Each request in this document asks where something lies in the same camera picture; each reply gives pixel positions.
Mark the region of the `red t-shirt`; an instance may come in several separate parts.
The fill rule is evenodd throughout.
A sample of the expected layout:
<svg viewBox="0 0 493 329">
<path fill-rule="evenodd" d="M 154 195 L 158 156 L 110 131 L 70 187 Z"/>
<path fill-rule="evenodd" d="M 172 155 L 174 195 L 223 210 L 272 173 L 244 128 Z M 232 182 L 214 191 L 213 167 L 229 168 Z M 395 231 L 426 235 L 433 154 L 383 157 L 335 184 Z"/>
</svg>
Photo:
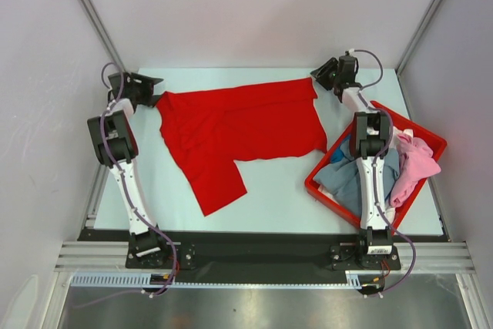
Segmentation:
<svg viewBox="0 0 493 329">
<path fill-rule="evenodd" d="M 310 78 L 161 95 L 161 136 L 204 216 L 247 194 L 236 162 L 327 151 L 316 98 Z"/>
</svg>

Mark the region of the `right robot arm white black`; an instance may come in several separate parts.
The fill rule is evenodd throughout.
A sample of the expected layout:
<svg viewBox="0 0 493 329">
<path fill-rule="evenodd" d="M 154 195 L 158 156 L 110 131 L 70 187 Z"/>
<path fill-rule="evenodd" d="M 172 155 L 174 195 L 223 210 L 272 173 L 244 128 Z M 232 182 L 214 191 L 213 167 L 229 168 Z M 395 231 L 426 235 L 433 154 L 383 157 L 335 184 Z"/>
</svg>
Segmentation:
<svg viewBox="0 0 493 329">
<path fill-rule="evenodd" d="M 310 74 L 313 80 L 333 94 L 354 115 L 349 150 L 355 159 L 361 182 L 361 228 L 354 252 L 347 258 L 351 267 L 376 270 L 392 253 L 391 221 L 384 212 L 384 157 L 393 135 L 389 114 L 373 106 L 363 95 L 366 88 L 356 81 L 359 60 L 356 49 L 332 58 Z"/>
</svg>

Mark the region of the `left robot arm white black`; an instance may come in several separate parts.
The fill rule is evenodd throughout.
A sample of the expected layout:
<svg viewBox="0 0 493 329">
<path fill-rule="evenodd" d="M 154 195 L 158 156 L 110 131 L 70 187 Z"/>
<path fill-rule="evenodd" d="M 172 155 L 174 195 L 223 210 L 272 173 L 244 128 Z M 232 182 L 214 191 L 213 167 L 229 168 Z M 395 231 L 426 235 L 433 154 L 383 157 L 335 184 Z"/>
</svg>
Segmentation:
<svg viewBox="0 0 493 329">
<path fill-rule="evenodd" d="M 137 106 L 153 108 L 160 96 L 154 93 L 162 80 L 135 72 L 108 76 L 107 106 L 102 115 L 87 120 L 92 146 L 99 163 L 113 175 L 129 220 L 126 267 L 157 268 L 170 258 L 171 247 L 157 232 L 158 223 L 146 210 L 136 170 L 139 149 L 129 124 Z"/>
</svg>

